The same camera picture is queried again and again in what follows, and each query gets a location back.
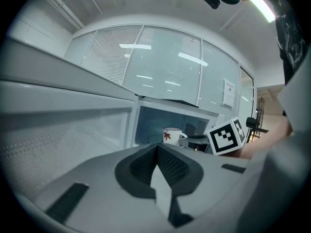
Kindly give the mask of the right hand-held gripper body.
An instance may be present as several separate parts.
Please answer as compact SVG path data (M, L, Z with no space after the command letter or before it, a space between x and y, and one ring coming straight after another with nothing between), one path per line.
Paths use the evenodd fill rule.
M189 136L187 148L194 151L223 155L243 147L246 133L238 117L207 130L206 134Z

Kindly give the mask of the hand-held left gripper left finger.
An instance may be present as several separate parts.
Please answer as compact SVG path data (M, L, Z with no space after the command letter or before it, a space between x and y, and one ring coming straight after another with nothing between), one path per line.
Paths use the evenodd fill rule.
M36 196L34 204L42 211L74 183L88 189L65 222L69 228L168 228L170 223L154 199L136 198L127 193L115 178L118 162L138 153L145 146L120 150L86 160L54 180Z

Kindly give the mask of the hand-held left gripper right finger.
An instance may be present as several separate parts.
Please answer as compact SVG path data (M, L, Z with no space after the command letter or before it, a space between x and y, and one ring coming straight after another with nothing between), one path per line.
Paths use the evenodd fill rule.
M165 144L158 144L156 153L156 205L176 228L219 202L248 164Z

